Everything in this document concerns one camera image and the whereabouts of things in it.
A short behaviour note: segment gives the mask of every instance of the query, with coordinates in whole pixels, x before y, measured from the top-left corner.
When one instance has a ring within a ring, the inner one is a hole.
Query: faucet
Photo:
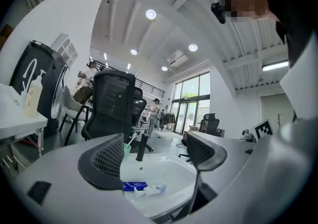
[[[36,59],[33,59],[33,60],[30,62],[29,66],[26,68],[25,73],[23,74],[23,78],[26,78],[26,74],[27,74],[27,72],[29,71],[29,68],[31,67],[31,65],[32,65],[33,62],[34,62],[34,66],[33,66],[33,69],[32,69],[32,72],[31,72],[31,75],[30,75],[30,77],[29,77],[29,81],[28,81],[28,84],[26,85],[26,87],[25,87],[25,85],[24,85],[24,81],[22,82],[24,91],[26,91],[26,92],[27,92],[27,90],[28,90],[28,88],[29,88],[29,86],[30,86],[31,79],[32,79],[32,76],[33,76],[34,71],[35,71],[35,67],[36,67],[36,64],[37,64],[37,60],[36,60]]]
[[[154,151],[154,149],[152,147],[147,145],[147,140],[149,137],[150,136],[148,134],[142,134],[141,141],[139,144],[138,153],[137,153],[137,158],[136,158],[137,161],[143,161],[146,148],[148,149],[149,152]]]

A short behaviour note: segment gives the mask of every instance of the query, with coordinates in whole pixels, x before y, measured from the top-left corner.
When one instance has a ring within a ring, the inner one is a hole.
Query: toothpaste tube
[[[123,182],[123,191],[134,191],[134,188],[140,191],[147,186],[146,182]]]

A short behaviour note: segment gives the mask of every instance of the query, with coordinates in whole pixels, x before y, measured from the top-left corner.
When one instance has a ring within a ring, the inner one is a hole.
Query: bottle
[[[25,114],[30,118],[35,118],[38,116],[38,104],[41,96],[43,86],[41,84],[42,74],[46,73],[44,70],[41,70],[41,74],[31,82],[28,96],[26,98],[26,108],[24,109]]]
[[[144,190],[139,191],[137,190],[137,188],[134,188],[134,192],[136,194],[137,197],[146,195],[146,196],[150,196],[150,195],[154,195],[154,194],[160,194],[163,193],[166,189],[166,185],[162,182],[158,183],[158,184],[154,184],[154,185],[149,185],[147,187],[144,188]]]

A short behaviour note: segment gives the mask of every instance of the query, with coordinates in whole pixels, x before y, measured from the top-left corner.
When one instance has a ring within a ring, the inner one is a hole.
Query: soap dispenser
[[[35,118],[38,116],[38,104],[41,96],[43,86],[41,84],[42,74],[46,73],[44,70],[41,70],[40,75],[31,82],[28,96],[26,98],[26,108],[24,110],[25,114],[30,118]]]

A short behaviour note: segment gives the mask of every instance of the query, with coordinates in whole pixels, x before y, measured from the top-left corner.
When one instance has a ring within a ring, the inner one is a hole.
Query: black faucet
[[[137,153],[137,158],[136,158],[137,161],[143,161],[144,154],[145,154],[145,148],[147,148],[149,152],[154,151],[153,148],[151,148],[149,145],[147,145],[147,141],[148,141],[149,137],[150,136],[148,134],[145,134],[145,133],[142,134],[141,141],[139,144],[138,153]]]

